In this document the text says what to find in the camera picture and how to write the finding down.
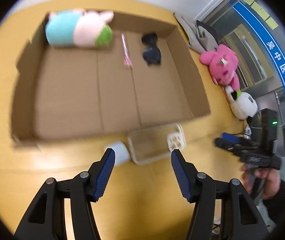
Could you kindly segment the person's right hand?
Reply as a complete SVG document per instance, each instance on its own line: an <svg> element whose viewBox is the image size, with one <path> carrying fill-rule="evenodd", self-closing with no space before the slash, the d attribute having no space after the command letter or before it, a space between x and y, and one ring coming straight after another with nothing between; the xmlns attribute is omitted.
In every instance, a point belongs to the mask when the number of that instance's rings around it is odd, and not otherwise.
<svg viewBox="0 0 285 240"><path fill-rule="evenodd" d="M250 183L250 172L247 171L248 166L243 165L241 168L242 184L248 193L252 192L253 186ZM258 168L254 171L254 176L259 179L265 180L264 188L261 193L263 200L273 198L280 190L281 178L280 173L276 169Z"/></svg>

